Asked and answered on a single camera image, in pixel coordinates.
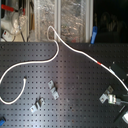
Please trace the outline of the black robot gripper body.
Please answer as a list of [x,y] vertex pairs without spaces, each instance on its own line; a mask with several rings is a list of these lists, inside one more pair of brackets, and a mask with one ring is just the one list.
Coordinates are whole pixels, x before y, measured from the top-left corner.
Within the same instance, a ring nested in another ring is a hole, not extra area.
[[[128,75],[115,63],[112,64],[112,71],[123,81],[125,82],[128,79]],[[114,105],[122,105],[119,114],[114,119],[115,122],[118,122],[122,119],[124,122],[128,122],[128,100],[124,101],[123,99],[117,97],[116,95],[112,96],[112,103]]]

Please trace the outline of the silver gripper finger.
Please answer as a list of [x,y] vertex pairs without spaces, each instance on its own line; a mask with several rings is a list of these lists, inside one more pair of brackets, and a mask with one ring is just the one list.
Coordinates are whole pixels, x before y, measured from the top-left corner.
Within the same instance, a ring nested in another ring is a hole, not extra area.
[[109,104],[115,104],[116,97],[112,94],[112,92],[113,92],[113,88],[111,86],[109,86],[99,98],[101,103],[108,101]]

